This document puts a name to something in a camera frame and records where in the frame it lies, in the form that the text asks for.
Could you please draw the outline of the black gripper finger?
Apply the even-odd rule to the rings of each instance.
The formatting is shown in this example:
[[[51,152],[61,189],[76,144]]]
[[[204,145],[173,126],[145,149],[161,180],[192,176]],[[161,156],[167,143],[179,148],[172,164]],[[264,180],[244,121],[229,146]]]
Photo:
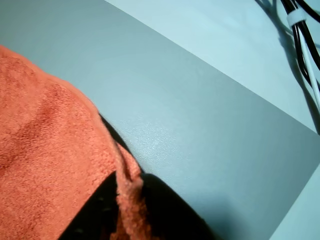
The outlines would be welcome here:
[[[118,204],[116,173],[110,174],[86,201],[60,240],[108,240],[116,231]]]
[[[216,240],[208,224],[159,177],[143,173],[142,195],[151,231],[161,240]]]

